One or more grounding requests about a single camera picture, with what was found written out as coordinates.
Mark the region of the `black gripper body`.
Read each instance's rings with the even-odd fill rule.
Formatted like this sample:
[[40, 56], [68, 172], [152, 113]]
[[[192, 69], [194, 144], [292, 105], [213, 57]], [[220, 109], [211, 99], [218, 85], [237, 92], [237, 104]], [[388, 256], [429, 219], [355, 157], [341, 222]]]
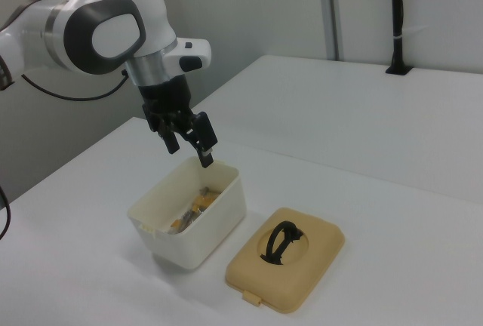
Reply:
[[191, 129], [191, 92], [185, 75], [179, 75], [158, 85], [139, 87], [143, 111], [153, 132], [176, 132]]

